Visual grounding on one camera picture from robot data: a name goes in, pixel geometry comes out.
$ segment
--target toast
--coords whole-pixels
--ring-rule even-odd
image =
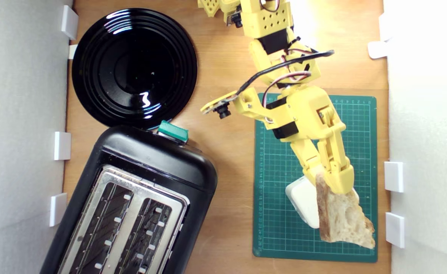
[[[326,185],[323,175],[318,175],[316,201],[320,218],[320,237],[323,241],[344,241],[370,249],[375,247],[372,235],[374,226],[362,212],[354,191],[335,194]]]

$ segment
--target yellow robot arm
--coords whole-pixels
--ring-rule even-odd
[[[230,115],[228,106],[233,102],[236,111],[262,121],[277,139],[291,144],[310,182],[315,184],[316,175],[323,173],[333,192],[351,191],[353,167],[345,156],[341,135],[345,124],[328,94],[307,85],[320,76],[315,59],[333,52],[316,52],[302,45],[292,30],[288,1],[263,4],[260,0],[198,0],[198,3],[209,16],[221,9],[227,25],[243,26],[244,34],[254,38],[250,52],[259,71],[239,90],[206,104],[201,111],[217,112],[220,118],[225,118]],[[270,87],[278,85],[282,89],[276,101],[270,104],[265,99],[260,101],[256,90],[249,87],[257,78]],[[312,140],[318,140],[317,147]]]

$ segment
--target green cutting mat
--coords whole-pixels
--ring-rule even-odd
[[[272,102],[277,94],[269,94]],[[345,153],[354,166],[354,188],[376,230],[377,243],[377,120],[374,97],[330,96],[347,125],[342,132]],[[282,143],[263,123],[255,124],[255,186],[253,253],[258,257],[376,262],[374,250],[351,243],[321,241],[318,229],[305,224],[288,200],[285,188],[303,176],[289,143]]]

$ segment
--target wooden table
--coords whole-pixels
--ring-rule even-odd
[[[248,53],[249,38],[242,29],[225,27],[222,14],[208,18],[196,0],[74,0],[79,14],[78,38],[110,12],[129,8],[155,9],[173,17],[194,41],[199,77],[191,101],[173,123],[190,131],[190,138],[209,154],[218,168],[218,188],[187,267],[189,274],[216,273],[375,273],[391,271],[391,247],[385,241],[385,212],[389,195],[383,187],[383,162],[388,159],[387,64],[373,61],[367,43],[378,40],[380,0],[307,1],[305,14],[316,22],[317,48],[334,49],[319,59],[322,77],[314,83],[330,94],[377,98],[379,168],[379,260],[375,264],[257,258],[252,255],[253,120],[232,115],[201,115],[199,108],[238,88],[255,67]],[[67,132],[72,133],[72,159],[65,166],[64,191],[71,195],[92,146],[106,129],[84,110],[68,80]],[[260,81],[255,86],[262,91]],[[230,138],[238,139],[229,142]]]

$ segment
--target wire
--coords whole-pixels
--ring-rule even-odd
[[[306,61],[306,60],[311,60],[311,59],[315,59],[315,58],[319,58],[319,57],[327,57],[327,56],[330,56],[330,55],[332,55],[334,53],[335,52],[333,50],[329,50],[329,51],[325,51],[325,52],[317,52],[317,53],[313,53],[313,54],[310,54],[310,55],[301,56],[301,57],[298,57],[298,58],[295,58],[295,59],[291,59],[291,60],[286,61],[284,63],[280,63],[280,64],[277,64],[277,65],[272,66],[270,68],[267,68],[265,70],[259,71],[258,73],[254,74],[252,77],[250,77],[250,79],[247,80],[239,88],[239,90],[237,90],[235,95],[239,95],[240,93],[242,93],[242,91],[244,91],[246,88],[248,88],[249,85],[251,85],[255,80],[257,80],[257,78],[259,78],[259,77],[261,77],[261,76],[263,76],[263,75],[265,75],[267,73],[270,73],[271,71],[274,71],[276,69],[280,69],[282,67],[289,66],[289,65],[294,64],[294,63],[303,62],[303,61]]]
[[[289,54],[291,51],[301,52],[302,54],[313,54],[313,52],[302,50],[302,49],[286,49],[286,54]]]
[[[300,52],[302,54],[313,54],[313,52],[307,51],[307,50],[302,50],[302,49],[286,49],[286,55],[282,55],[281,56],[281,61],[282,62],[286,62],[286,56],[289,55],[290,52],[293,51],[297,51]],[[286,66],[286,68],[288,68],[288,71],[291,73],[291,69],[289,68],[289,66]]]
[[[264,95],[262,97],[262,107],[264,107],[264,108],[266,107],[266,104],[267,104],[267,100],[266,100],[267,99],[267,92],[269,92],[270,88],[273,85],[277,84],[279,81],[282,81],[282,80],[284,80],[286,78],[291,78],[292,81],[298,82],[298,81],[301,81],[304,78],[309,77],[311,75],[312,75],[312,73],[310,73],[309,71],[297,71],[297,72],[286,73],[283,76],[277,78],[272,83],[270,83],[270,85],[267,87],[266,91],[264,92]]]
[[[280,0],[275,0],[275,1],[276,1],[276,2],[275,2],[276,5],[275,5],[274,10],[267,9],[267,7],[265,7],[264,4],[262,3],[262,0],[260,1],[260,6],[261,6],[263,9],[267,10],[268,12],[276,12],[276,11],[279,9],[279,2],[280,2]]]

